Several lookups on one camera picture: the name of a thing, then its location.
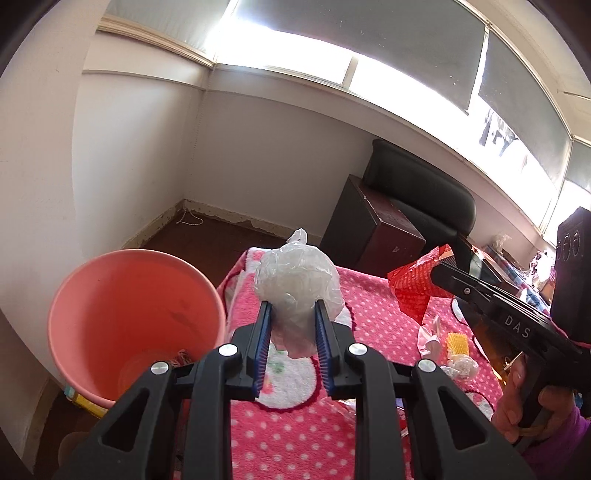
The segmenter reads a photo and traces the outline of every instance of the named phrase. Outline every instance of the red wrapper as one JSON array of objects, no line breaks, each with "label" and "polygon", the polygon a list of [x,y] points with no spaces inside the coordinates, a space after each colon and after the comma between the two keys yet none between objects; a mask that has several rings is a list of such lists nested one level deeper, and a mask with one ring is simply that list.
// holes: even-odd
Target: red wrapper
[{"label": "red wrapper", "polygon": [[400,310],[419,325],[423,324],[431,297],[453,298],[451,293],[431,282],[431,270],[450,250],[449,245],[436,247],[416,262],[398,267],[388,274],[388,284],[398,300]]}]

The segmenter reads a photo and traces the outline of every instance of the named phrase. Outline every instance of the bright window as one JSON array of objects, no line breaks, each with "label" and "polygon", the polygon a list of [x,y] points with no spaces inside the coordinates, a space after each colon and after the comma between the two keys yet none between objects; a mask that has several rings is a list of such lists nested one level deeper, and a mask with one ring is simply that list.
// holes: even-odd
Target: bright window
[{"label": "bright window", "polygon": [[578,208],[591,210],[591,193],[571,181],[565,180],[554,213],[546,227],[544,239],[556,246],[558,226]]},{"label": "bright window", "polygon": [[216,56],[219,63],[291,70],[341,84],[353,55],[330,43],[234,18],[222,28]]},{"label": "bright window", "polygon": [[530,217],[542,223],[556,188],[510,127],[478,96],[468,113],[413,78],[360,57],[350,87],[452,147],[488,175]]}]

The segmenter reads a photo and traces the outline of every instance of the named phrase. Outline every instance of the crumpled plastic bag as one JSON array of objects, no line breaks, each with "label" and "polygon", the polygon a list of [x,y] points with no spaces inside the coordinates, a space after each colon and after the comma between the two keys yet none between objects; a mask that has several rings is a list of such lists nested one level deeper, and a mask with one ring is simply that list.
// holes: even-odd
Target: crumpled plastic bag
[{"label": "crumpled plastic bag", "polygon": [[509,235],[507,235],[506,233],[504,234],[499,234],[499,235],[495,235],[495,237],[492,239],[492,249],[497,252],[498,254],[503,253],[503,245],[505,244],[505,242],[507,240],[511,240],[511,237]]},{"label": "crumpled plastic bag", "polygon": [[421,358],[428,358],[433,360],[435,363],[439,361],[441,356],[441,342],[439,337],[441,336],[441,325],[439,316],[435,315],[433,320],[433,332],[429,331],[424,325],[419,326],[417,333],[417,348],[421,354]]},{"label": "crumpled plastic bag", "polygon": [[450,355],[447,366],[441,368],[452,380],[471,380],[478,374],[478,363],[469,355]]},{"label": "crumpled plastic bag", "polygon": [[324,300],[332,322],[345,306],[335,265],[306,242],[306,231],[296,230],[281,248],[266,252],[255,271],[257,296],[272,304],[271,341],[290,358],[316,354],[316,300]]}]

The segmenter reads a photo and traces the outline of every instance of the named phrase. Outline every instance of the black gripper frame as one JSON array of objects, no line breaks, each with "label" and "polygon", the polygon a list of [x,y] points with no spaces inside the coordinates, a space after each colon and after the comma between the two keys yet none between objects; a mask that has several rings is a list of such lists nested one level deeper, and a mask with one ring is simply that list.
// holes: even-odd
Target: black gripper frame
[{"label": "black gripper frame", "polygon": [[[527,376],[521,388],[523,418],[519,427],[545,424],[550,416],[538,403],[546,385],[591,391],[591,352],[573,344],[547,315],[507,292],[472,277],[449,264],[431,271],[432,282],[468,302],[482,319],[517,351],[525,353]],[[520,438],[515,447],[522,452],[533,440]]]},{"label": "black gripper frame", "polygon": [[[333,400],[356,399],[355,479],[405,477],[396,398],[402,398],[415,480],[535,479],[521,455],[430,360],[413,367],[356,343],[351,329],[328,320],[316,303],[324,387]],[[329,352],[319,332],[326,332]]]},{"label": "black gripper frame", "polygon": [[[416,480],[533,480],[519,454],[441,369],[387,361],[315,306],[323,382],[356,399],[356,480],[403,480],[396,397],[401,397]],[[267,362],[271,305],[232,342],[184,367],[148,369],[70,455],[54,480],[231,480],[230,401],[254,401]],[[178,428],[190,399],[186,426]]]}]

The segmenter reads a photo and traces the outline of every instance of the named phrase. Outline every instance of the yellow brush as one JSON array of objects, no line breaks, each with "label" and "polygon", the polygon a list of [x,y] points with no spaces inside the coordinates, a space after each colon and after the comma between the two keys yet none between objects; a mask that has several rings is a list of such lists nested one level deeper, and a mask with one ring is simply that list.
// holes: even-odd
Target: yellow brush
[{"label": "yellow brush", "polygon": [[468,337],[463,333],[449,333],[447,335],[447,356],[458,355],[459,353],[470,355]]}]

